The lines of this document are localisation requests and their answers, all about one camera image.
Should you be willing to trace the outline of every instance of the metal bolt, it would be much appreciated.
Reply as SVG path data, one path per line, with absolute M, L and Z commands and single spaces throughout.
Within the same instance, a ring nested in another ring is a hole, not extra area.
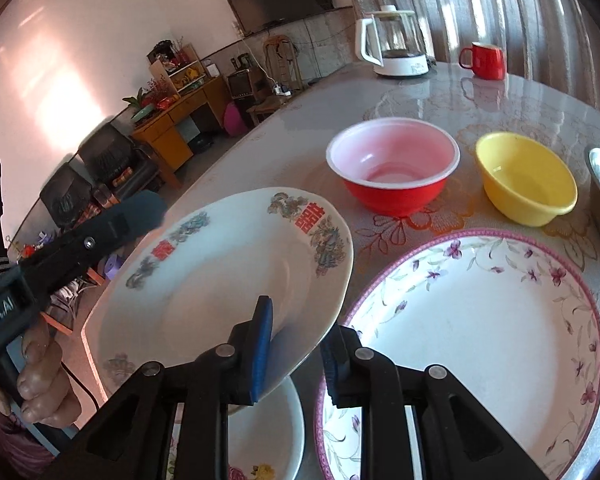
M 366 347 L 358 348 L 356 350 L 356 357 L 363 361 L 369 361 L 374 358 L 374 351 L 371 348 Z
M 147 377 L 153 377 L 160 373 L 162 365 L 158 361 L 149 361 L 142 365 L 142 374 Z
M 235 354 L 235 348 L 225 343 L 216 348 L 216 354 L 218 354 L 220 357 L 231 357 L 233 354 Z
M 446 368 L 435 365 L 429 368 L 429 375 L 434 379 L 444 379 L 446 377 Z

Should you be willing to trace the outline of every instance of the glass kettle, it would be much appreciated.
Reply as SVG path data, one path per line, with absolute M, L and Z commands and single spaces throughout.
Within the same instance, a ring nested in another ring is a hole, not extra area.
M 422 32 L 412 10 L 382 6 L 356 23 L 356 55 L 387 76 L 416 76 L 429 71 Z

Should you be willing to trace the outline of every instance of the human hand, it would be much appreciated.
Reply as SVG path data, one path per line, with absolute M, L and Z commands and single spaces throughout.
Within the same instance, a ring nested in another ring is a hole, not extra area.
M 27 365 L 18 377 L 18 391 L 25 402 L 22 418 L 25 422 L 42 422 L 55 428 L 65 428 L 80 415 L 82 408 L 75 396 L 69 377 L 61 367 L 62 349 L 51 340 L 48 325 L 40 316 L 22 338 L 22 354 Z M 11 414 L 4 392 L 0 389 L 0 412 Z

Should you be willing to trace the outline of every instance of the curtain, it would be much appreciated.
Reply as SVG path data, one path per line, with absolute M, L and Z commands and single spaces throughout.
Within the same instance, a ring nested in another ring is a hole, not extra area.
M 358 16 L 394 4 L 418 15 L 427 53 L 458 62 L 472 41 L 496 44 L 509 73 L 600 110 L 600 30 L 578 0 L 353 0 Z

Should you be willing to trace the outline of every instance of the potted plant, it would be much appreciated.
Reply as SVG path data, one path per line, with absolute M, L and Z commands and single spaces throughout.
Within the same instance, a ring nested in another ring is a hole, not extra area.
M 138 110 L 138 112 L 131 117 L 131 122 L 134 124 L 138 121 L 147 117 L 151 112 L 155 110 L 155 105 L 152 102 L 147 103 L 144 99 L 145 96 L 144 89 L 140 87 L 138 90 L 138 95 L 136 97 L 125 97 L 122 100 L 125 103 L 129 103 L 129 105 Z

